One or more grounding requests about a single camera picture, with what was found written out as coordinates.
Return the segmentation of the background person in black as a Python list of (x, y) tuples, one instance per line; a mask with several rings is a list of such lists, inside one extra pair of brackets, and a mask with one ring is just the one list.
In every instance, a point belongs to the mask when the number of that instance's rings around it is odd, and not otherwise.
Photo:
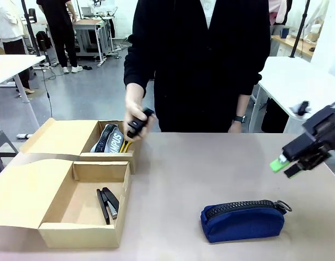
[(36, 0), (49, 25), (56, 56), (63, 73), (78, 73), (73, 23), (77, 21), (71, 0)]

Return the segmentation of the person torso black cardigan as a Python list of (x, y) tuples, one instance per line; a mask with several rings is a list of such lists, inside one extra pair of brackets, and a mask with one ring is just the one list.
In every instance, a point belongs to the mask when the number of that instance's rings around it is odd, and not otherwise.
[(124, 84), (154, 80), (162, 132), (227, 133), (270, 38), (268, 0), (138, 0)]

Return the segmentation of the white table with round leg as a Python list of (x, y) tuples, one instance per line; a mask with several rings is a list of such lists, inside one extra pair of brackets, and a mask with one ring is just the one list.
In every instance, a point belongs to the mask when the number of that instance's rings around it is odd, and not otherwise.
[(13, 55), (0, 55), (0, 84), (13, 78), (16, 86), (18, 87), (23, 107), (26, 110), (26, 114), (29, 116), (29, 123), (33, 128), (34, 134), (39, 128), (40, 125), (37, 121), (36, 115), (31, 106), (30, 100), (28, 99), (26, 92), (23, 88), (19, 73), (29, 69), (35, 64), (45, 60), (45, 56), (36, 56), (36, 55), (26, 55), (26, 54), (13, 54)]

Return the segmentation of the black tripod stand with feet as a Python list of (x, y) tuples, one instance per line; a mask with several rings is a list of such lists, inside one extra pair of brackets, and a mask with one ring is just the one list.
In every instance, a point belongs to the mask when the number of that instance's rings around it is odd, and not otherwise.
[(35, 51), (35, 54), (40, 57), (41, 54), (40, 54), (40, 51), (39, 51), (39, 47), (37, 45), (37, 42), (36, 42), (36, 38), (34, 36), (34, 32), (33, 32), (33, 29), (31, 27), (31, 23), (30, 23), (30, 18), (29, 18), (29, 14), (27, 12), (27, 8), (26, 8), (26, 4), (25, 4), (25, 1), (24, 0), (21, 0), (21, 4), (22, 4), (22, 8), (23, 8), (23, 12), (24, 12), (24, 18), (25, 18), (25, 21), (27, 23), (27, 29), (28, 29), (28, 33), (29, 33), (29, 36), (30, 36), (30, 42), (32, 43), (33, 45), (33, 49)]

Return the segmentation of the person's right hand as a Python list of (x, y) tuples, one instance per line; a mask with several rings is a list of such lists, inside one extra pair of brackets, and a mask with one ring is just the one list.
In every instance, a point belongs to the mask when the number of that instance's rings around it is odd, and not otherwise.
[[(141, 98), (139, 98), (138, 96), (136, 97), (134, 94), (130, 94), (127, 92), (125, 96), (126, 111), (124, 115), (123, 128), (124, 128), (125, 139), (128, 141), (133, 142), (133, 141), (144, 139), (150, 132), (156, 120), (156, 116), (154, 114), (147, 117), (143, 113), (143, 107), (141, 106), (141, 104), (142, 104)], [(132, 132), (132, 128), (129, 126), (129, 122), (134, 120), (134, 118), (137, 118), (143, 122), (145, 121), (146, 124), (143, 126), (140, 132), (138, 132), (136, 135), (134, 135), (131, 138), (128, 136), (128, 132)]]

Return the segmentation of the black backpack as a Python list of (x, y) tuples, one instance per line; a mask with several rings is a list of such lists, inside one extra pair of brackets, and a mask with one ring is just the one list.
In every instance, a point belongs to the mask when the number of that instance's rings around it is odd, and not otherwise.
[(48, 50), (52, 47), (52, 42), (47, 33), (44, 31), (39, 31), (36, 33), (36, 40), (41, 51)]

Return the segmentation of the large brown cardboard box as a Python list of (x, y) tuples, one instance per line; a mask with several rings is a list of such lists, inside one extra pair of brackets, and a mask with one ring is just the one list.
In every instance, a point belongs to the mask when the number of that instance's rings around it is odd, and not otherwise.
[[(126, 161), (45, 159), (0, 173), (0, 226), (38, 230), (50, 248), (117, 248), (130, 193)], [(107, 225), (97, 189), (119, 200)]]

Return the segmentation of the black slanted stand pole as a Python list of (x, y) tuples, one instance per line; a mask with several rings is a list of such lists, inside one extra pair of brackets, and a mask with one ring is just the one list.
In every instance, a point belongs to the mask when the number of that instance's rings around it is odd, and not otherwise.
[(291, 54), (290, 54), (290, 56), (289, 56), (290, 58), (294, 58), (294, 57), (295, 57), (295, 52), (296, 52), (298, 43), (299, 43), (299, 41), (300, 41), (300, 36), (301, 36), (301, 33), (302, 33), (302, 31), (303, 31), (303, 29), (304, 29), (304, 26), (305, 26), (305, 20), (306, 20), (306, 17), (307, 17), (307, 12), (308, 12), (308, 8), (309, 8), (310, 1), (311, 1), (311, 0), (306, 0), (306, 1), (305, 1), (304, 12), (303, 12), (303, 14), (302, 14), (302, 19), (301, 19), (301, 22), (300, 22), (299, 30), (298, 30), (298, 33), (297, 33), (297, 35), (296, 35), (295, 42), (294, 42), (294, 45), (293, 45)]

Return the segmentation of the long slim black stapler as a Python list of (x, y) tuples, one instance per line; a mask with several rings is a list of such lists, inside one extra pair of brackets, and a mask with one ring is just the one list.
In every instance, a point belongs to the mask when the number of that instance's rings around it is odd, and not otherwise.
[(96, 192), (105, 223), (109, 225), (111, 219), (117, 219), (119, 200), (107, 187), (103, 187), (102, 190), (97, 189)]

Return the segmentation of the compact black stapler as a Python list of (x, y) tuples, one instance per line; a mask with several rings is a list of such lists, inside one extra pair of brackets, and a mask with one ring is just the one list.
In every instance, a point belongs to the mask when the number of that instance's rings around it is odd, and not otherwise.
[(136, 117), (133, 118), (130, 122), (128, 122), (129, 130), (127, 132), (127, 136), (131, 139), (138, 136), (142, 129), (147, 125), (149, 118), (155, 114), (155, 112), (149, 108), (145, 108), (143, 113), (147, 117), (145, 121), (142, 121)]

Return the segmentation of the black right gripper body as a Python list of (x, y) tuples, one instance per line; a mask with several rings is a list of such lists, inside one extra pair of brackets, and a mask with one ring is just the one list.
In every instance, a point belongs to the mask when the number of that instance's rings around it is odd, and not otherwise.
[(282, 148), (289, 162), (319, 164), (335, 151), (335, 102), (322, 108), (302, 125), (304, 132)]

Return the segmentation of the blue zipper pencil case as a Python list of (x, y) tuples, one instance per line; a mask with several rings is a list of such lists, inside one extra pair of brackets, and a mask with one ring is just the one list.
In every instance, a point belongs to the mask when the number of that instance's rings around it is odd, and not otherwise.
[(280, 235), (284, 215), (291, 211), (281, 200), (229, 202), (206, 206), (200, 221), (210, 243), (270, 238)]

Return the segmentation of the background person in pink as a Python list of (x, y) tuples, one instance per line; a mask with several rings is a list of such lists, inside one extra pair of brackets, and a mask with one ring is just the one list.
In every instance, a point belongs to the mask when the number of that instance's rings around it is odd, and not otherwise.
[(293, 0), (268, 0), (270, 24), (285, 25)]

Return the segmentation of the person's left forearm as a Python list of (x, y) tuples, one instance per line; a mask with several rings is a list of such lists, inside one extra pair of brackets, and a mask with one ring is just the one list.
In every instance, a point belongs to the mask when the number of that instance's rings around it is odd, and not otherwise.
[(239, 95), (236, 109), (236, 116), (243, 117), (248, 107), (250, 95)]

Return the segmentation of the grey background desk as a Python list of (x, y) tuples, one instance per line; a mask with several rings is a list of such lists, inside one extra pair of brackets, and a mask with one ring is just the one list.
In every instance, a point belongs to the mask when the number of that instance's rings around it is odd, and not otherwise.
[(115, 32), (113, 17), (101, 13), (84, 17), (81, 6), (77, 6), (77, 9), (79, 18), (73, 24), (77, 56), (93, 57), (98, 67), (106, 62), (107, 57), (120, 58), (122, 48), (115, 45), (112, 36)]

